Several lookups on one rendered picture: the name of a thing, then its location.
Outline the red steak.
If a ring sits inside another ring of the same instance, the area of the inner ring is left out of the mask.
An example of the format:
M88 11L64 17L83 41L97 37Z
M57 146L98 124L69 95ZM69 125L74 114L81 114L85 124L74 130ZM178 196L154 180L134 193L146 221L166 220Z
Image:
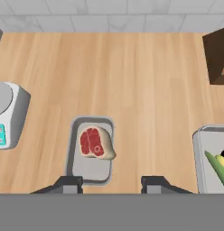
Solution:
M112 138L109 132L100 126L88 126L80 132L79 150L86 158L109 161L116 158Z

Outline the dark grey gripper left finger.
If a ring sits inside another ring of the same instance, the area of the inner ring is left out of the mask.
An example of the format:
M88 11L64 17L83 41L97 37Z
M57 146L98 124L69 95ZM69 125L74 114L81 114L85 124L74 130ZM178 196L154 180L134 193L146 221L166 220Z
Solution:
M61 176L53 185L38 189L33 194L82 194L82 184L83 179L80 176Z

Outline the green corn cob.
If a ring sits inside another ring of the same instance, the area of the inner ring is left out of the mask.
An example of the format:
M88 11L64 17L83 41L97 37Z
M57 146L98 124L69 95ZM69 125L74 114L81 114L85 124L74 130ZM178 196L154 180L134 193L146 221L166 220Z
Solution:
M214 156L210 152L205 152L205 156L224 186L224 156L221 154Z

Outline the white kitchen scale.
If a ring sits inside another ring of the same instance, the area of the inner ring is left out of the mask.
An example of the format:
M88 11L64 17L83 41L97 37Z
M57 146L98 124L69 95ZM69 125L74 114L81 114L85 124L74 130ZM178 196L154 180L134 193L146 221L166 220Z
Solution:
M0 81L0 150L19 142L31 95L21 86Z

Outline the grey meat container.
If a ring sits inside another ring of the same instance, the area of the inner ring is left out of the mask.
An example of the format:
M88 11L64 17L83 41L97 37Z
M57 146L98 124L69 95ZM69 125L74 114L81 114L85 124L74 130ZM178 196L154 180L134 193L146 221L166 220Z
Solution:
M106 129L111 141L114 141L114 123L112 119L102 115L77 116L70 126L65 175L80 176L84 184L105 185L111 179L112 161L87 158L80 153L80 132L92 125Z

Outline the dark brown wooden box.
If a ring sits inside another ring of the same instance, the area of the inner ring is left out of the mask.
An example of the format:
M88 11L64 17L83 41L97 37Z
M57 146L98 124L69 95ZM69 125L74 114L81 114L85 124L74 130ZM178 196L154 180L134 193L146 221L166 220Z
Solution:
M224 28L202 37L209 81L224 85Z

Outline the grey vegetable container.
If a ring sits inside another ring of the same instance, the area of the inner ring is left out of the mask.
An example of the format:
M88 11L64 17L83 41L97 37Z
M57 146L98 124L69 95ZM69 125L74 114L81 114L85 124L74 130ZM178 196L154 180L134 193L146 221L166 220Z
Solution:
M224 186L205 152L213 156L224 150L224 125L203 125L192 135L198 191L200 194L224 194Z

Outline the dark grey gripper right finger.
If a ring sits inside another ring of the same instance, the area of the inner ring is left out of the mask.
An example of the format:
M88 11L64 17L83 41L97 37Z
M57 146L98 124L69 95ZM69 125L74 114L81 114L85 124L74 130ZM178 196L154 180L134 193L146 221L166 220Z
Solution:
M186 189L173 186L164 176L142 176L141 184L142 194L191 194L191 192Z

